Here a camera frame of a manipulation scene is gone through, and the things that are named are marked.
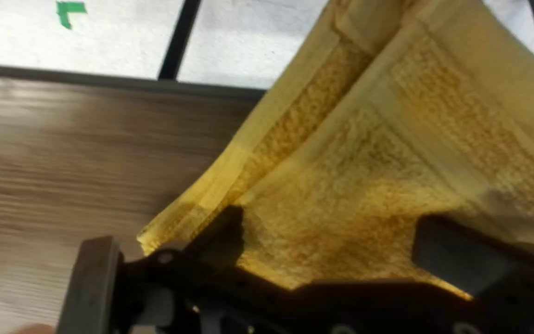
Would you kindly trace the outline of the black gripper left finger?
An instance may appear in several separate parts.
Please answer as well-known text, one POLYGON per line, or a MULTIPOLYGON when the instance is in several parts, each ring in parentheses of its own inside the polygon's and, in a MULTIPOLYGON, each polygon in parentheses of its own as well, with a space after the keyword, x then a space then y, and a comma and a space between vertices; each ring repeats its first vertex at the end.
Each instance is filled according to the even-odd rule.
POLYGON ((317 334, 310 301, 235 265, 243 210, 228 206, 185 249, 120 264, 117 334, 317 334))

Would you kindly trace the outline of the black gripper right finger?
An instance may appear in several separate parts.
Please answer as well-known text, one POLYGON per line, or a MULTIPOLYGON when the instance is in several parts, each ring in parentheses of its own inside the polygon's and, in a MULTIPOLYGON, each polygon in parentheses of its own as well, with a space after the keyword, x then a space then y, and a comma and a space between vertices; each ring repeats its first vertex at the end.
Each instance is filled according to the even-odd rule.
POLYGON ((449 321, 450 334, 534 334, 534 247, 424 215, 411 262, 469 295, 449 321))

